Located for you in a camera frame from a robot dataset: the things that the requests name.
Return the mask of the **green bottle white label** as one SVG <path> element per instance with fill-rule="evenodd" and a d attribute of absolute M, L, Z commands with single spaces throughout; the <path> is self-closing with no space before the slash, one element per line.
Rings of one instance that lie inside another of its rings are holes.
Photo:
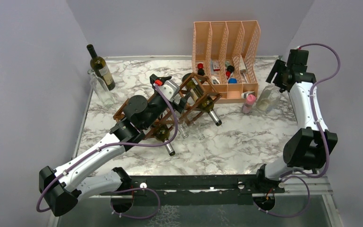
<path fill-rule="evenodd" d="M 186 86 L 188 91 L 191 92 L 191 97 L 194 102 L 204 96 L 204 90 L 198 85 L 198 82 L 195 79 L 191 79 Z M 214 111 L 214 101 L 210 96 L 203 98 L 203 101 L 198 104 L 197 108 L 205 113 L 208 113 L 216 126 L 222 125 L 222 121 Z"/>

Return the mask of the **dark green wine bottle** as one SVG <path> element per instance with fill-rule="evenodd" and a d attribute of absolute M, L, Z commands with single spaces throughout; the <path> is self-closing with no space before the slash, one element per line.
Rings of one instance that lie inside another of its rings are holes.
<path fill-rule="evenodd" d="M 115 82 L 106 61 L 102 57 L 97 55 L 95 48 L 92 44 L 88 44 L 86 48 L 91 56 L 91 68 L 99 78 L 104 80 L 107 88 L 110 91 L 113 90 L 115 88 Z"/>

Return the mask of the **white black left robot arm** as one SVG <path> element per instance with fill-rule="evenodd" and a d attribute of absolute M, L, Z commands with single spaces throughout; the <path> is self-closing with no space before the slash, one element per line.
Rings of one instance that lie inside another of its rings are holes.
<path fill-rule="evenodd" d="M 155 129 L 154 123 L 166 109 L 175 115 L 173 100 L 180 87 L 170 76 L 152 74 L 150 83 L 154 89 L 150 100 L 141 95 L 131 97 L 124 106 L 124 117 L 98 143 L 61 166 L 40 170 L 37 212 L 50 210 L 59 217 L 83 199 L 109 191 L 124 194 L 131 190 L 131 178 L 121 167 L 101 176 L 91 177 L 91 174 L 133 147 L 148 147 L 141 143 L 146 136 L 144 131 Z"/>

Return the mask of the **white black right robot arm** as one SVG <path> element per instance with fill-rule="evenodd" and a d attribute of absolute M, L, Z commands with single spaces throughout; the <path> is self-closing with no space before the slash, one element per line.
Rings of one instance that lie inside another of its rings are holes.
<path fill-rule="evenodd" d="M 322 118 L 316 77 L 307 72 L 308 56 L 307 50 L 291 49 L 287 61 L 277 60 L 267 78 L 280 93 L 288 93 L 298 131 L 285 144 L 282 157 L 257 170 L 254 187 L 259 192 L 266 192 L 293 172 L 325 169 L 338 142 L 337 134 L 328 129 Z"/>

